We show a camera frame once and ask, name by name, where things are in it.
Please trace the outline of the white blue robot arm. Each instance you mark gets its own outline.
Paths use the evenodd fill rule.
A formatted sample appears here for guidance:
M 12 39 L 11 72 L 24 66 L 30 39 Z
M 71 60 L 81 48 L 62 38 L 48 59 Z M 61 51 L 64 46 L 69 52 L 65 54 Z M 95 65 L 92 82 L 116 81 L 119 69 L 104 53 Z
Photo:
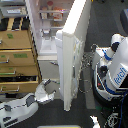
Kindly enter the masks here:
M 109 47 L 97 47 L 93 62 L 93 92 L 105 106 L 116 106 L 128 91 L 128 37 L 114 34 Z

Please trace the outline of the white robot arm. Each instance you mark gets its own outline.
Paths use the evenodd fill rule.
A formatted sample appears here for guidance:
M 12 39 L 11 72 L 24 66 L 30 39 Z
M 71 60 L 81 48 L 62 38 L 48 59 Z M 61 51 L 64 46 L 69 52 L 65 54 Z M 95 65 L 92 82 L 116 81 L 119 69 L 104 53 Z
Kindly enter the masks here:
M 50 79 L 42 81 L 34 93 L 28 93 L 21 99 L 0 103 L 0 128 L 10 128 L 34 115 L 38 110 L 38 104 L 46 104 L 54 100 L 55 91 L 46 92 L 45 86 Z

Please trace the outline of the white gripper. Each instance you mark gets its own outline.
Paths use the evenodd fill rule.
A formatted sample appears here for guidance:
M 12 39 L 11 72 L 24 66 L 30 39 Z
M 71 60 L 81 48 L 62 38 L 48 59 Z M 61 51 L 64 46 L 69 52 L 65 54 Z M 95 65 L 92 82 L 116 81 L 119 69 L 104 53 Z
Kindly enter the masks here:
M 48 84 L 50 84 L 50 82 L 51 82 L 51 79 L 44 79 L 40 83 L 41 85 L 39 85 L 36 88 L 35 100 L 37 102 L 46 104 L 47 102 L 49 102 L 49 100 L 54 100 L 56 90 L 54 90 L 52 93 L 48 94 L 44 89 L 44 87 L 46 87 Z

